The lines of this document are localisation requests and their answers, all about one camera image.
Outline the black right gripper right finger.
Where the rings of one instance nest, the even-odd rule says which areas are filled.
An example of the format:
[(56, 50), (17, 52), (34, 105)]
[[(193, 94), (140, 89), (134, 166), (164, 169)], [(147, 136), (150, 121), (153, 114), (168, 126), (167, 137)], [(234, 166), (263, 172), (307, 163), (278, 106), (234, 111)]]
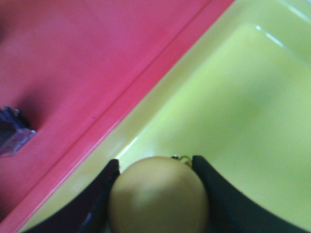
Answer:
[(269, 212), (229, 183), (200, 155), (192, 157), (209, 200), (209, 233), (306, 233)]

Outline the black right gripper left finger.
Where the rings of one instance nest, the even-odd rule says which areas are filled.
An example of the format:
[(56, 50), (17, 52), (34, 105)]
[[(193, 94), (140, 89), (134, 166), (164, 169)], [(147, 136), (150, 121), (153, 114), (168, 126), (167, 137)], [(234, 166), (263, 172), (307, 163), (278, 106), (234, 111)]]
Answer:
[(26, 232), (99, 233), (106, 223), (109, 194), (119, 174), (119, 160), (110, 160), (77, 197)]

